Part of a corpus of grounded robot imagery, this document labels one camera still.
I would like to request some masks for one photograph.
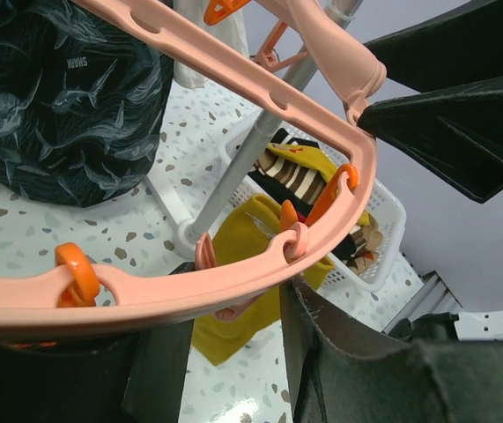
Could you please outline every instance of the drying rack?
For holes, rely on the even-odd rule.
[[[354,123],[367,105],[366,97],[383,83],[385,70],[364,46],[335,25],[315,0],[258,0],[258,3],[300,32],[308,54],[344,100],[351,124],[159,2],[77,0],[76,3],[346,154],[359,171],[359,185],[352,192],[348,190],[344,174],[337,199],[315,225],[297,227],[298,232],[285,231],[272,240],[265,253],[244,262],[206,270],[197,276],[174,275],[166,281],[135,278],[106,265],[93,266],[102,285],[115,297],[117,307],[54,308],[53,303],[71,282],[68,270],[62,266],[34,278],[21,279],[17,284],[14,278],[0,278],[0,338],[35,340],[55,335],[100,335],[189,319],[255,296],[288,279],[325,256],[349,233],[365,208],[376,169],[375,142]],[[335,48],[328,48],[329,42],[335,42]],[[343,54],[327,56],[328,51],[338,50]],[[350,78],[342,78],[345,65],[351,70]],[[153,176],[148,175],[150,182],[155,181]],[[176,204],[176,198],[168,198],[169,191],[161,191],[158,184],[153,188],[166,210],[172,211],[171,204]],[[178,213],[174,216],[178,233],[187,234],[189,218],[178,219]],[[306,245],[306,253],[287,263],[283,250],[286,245],[296,243]],[[214,285],[203,284],[203,279],[213,281]]]

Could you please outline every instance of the metal pole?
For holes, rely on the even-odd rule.
[[[345,29],[362,1],[331,0],[325,12],[331,20]],[[283,80],[296,89],[304,91],[317,71],[314,59],[311,56],[306,56],[288,69]],[[212,223],[218,218],[229,198],[240,186],[257,158],[267,148],[281,122],[282,119],[278,116],[262,111],[200,214],[193,224],[187,227],[185,235],[189,240],[196,242],[201,234],[210,229]]]

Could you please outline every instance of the white rack leg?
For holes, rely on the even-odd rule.
[[[154,165],[145,177],[147,185],[152,190],[152,196],[165,213],[169,225],[173,229],[173,244],[177,254],[188,260],[194,260],[198,239],[193,241],[185,236],[187,227],[194,222],[192,214],[182,202],[166,174],[159,166]]]

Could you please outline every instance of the black patterned bag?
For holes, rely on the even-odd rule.
[[[0,183],[82,207],[134,188],[172,79],[173,59],[70,0],[0,0]]]

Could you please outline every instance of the white wall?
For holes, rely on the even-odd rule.
[[[348,30],[358,40],[370,41],[463,3],[365,0]],[[276,20],[254,2],[245,7],[244,14],[249,50],[255,52]],[[300,37],[287,32],[277,47],[281,57],[290,56],[301,46]],[[340,101],[319,73],[305,93],[344,115]],[[387,81],[374,100],[408,93],[413,92]],[[378,177],[408,212],[403,250],[415,267],[423,273],[437,270],[469,310],[503,309],[503,192],[487,204],[475,204],[382,141]]]

